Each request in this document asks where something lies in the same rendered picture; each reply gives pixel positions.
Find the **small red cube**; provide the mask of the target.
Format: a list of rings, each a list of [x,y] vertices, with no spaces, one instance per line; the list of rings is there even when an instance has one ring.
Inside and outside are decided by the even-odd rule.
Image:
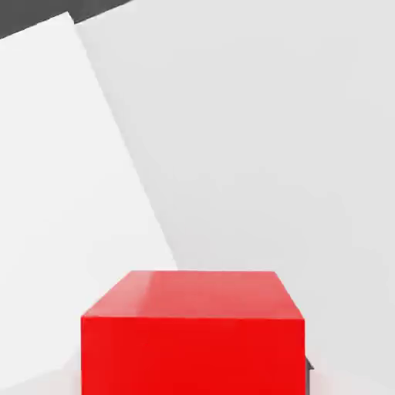
[[[81,318],[81,395],[306,395],[305,320],[274,272],[133,271]]]

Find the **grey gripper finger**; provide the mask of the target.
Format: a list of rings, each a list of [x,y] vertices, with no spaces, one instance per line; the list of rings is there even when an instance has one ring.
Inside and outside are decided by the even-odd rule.
[[[331,395],[331,372],[316,369],[307,356],[305,361],[305,395]]]

